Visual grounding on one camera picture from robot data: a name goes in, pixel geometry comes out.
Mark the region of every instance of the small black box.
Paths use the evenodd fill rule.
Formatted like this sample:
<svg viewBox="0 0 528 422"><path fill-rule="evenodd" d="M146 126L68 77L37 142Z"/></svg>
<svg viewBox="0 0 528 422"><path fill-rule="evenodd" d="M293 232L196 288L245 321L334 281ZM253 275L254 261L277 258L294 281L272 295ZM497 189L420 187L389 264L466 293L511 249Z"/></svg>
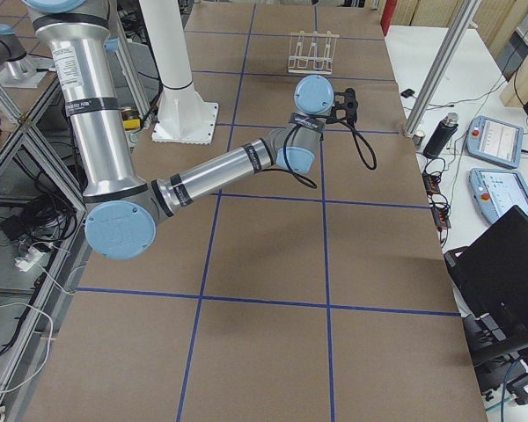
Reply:
<svg viewBox="0 0 528 422"><path fill-rule="evenodd" d="M8 217L4 221L0 222L0 229L2 229L6 237L8 237L11 242L15 242L21 235L26 233L24 224L21 221L21 218L19 218L17 215Z"/></svg>

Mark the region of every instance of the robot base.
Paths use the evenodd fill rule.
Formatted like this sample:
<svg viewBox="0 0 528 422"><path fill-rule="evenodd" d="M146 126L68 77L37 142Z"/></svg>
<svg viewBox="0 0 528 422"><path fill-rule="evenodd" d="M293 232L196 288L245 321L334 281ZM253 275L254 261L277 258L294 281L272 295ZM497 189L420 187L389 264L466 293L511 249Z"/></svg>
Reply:
<svg viewBox="0 0 528 422"><path fill-rule="evenodd" d="M165 90L160 104L158 123L152 133L152 140L155 142L211 143L219 104L206 103L194 90L190 91L185 98L180 94L176 95L176 92L168 91Z"/></svg>

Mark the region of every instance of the white table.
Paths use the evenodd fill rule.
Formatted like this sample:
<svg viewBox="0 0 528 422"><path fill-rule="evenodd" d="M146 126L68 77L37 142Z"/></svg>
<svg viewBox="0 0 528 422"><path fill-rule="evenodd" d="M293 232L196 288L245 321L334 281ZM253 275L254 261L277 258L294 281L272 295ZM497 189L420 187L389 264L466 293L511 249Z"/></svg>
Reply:
<svg viewBox="0 0 528 422"><path fill-rule="evenodd" d="M415 90L415 96L418 94L445 34L445 28L391 27L386 37L386 43L400 91L411 88ZM496 86L495 83L497 81L499 84L504 81L501 71L496 66L479 34L475 30L470 29L462 40L449 68L446 70L431 103L443 105L451 101L478 98L491 91ZM496 92L491 93L481 109L480 107L485 101L485 97L476 101L462 102L453 108L440 108L426 112L419 129L423 130L427 136L419 151L423 150L438 121L450 112L455 112L459 115L458 132L452 139L460 137L469 128L471 120L476 115L485 115L497 120L507 121L524 127L528 131L528 119L524 110L522 108L508 108L502 105L499 95L505 86L506 83ZM402 98L401 100L403 107L406 107L405 113L408 114L407 108L413 106L414 98ZM458 142L458 150L461 149L462 143L463 139ZM524 136L523 149L528 149L528 135ZM447 163L453 158L452 151L447 149L444 149L440 156ZM425 163L424 157L418 157L419 165L423 167ZM458 156L450 165L450 169L443 175L440 188L450 200L452 198L452 185L456 174L458 174L451 203L451 230L448 232L448 241L444 251L471 244L490 226L481 216L469 190L469 171L476 167L501 168L468 156L465 151L461 159ZM434 162L429 167L430 171L441 169L441 162ZM523 154L518 170L523 174L524 180L528 185L527 155ZM499 421L499 413L498 409L488 412L489 422ZM528 404L526 406L505 405L505 420L509 422L528 422Z"/></svg>

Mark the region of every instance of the power strip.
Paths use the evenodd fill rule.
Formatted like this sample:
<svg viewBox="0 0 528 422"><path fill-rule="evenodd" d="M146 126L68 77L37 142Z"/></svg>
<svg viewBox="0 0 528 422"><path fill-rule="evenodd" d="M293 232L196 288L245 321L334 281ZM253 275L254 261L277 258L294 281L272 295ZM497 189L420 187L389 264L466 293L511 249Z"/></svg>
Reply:
<svg viewBox="0 0 528 422"><path fill-rule="evenodd" d="M436 205L430 207L434 224L438 230L451 229L450 219L442 211L440 211Z"/></svg>
<svg viewBox="0 0 528 422"><path fill-rule="evenodd" d="M426 189L427 195L436 195L440 193L440 186L429 174L422 174L422 183L424 183L424 189Z"/></svg>

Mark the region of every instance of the white rack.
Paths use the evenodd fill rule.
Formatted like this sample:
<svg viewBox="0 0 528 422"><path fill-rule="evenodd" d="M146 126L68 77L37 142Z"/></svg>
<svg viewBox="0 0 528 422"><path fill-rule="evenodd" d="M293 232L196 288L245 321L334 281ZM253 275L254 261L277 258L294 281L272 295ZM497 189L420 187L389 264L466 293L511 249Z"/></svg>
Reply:
<svg viewBox="0 0 528 422"><path fill-rule="evenodd" d="M290 33L288 73L332 75L334 50L339 35L326 33Z"/></svg>

